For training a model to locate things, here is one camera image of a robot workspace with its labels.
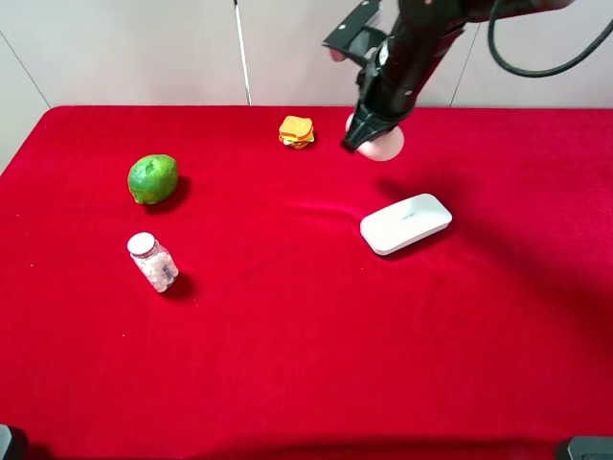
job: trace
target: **red tablecloth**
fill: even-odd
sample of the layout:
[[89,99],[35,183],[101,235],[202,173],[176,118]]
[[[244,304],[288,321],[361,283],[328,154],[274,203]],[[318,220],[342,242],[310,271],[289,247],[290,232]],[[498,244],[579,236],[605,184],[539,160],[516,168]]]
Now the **red tablecloth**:
[[[403,154],[348,108],[63,107],[0,177],[0,421],[60,458],[549,458],[613,435],[613,111],[418,109]],[[277,139],[287,114],[317,142]],[[133,202],[139,157],[179,164]],[[388,258],[359,221],[449,228]],[[157,294],[125,243],[181,277]]]

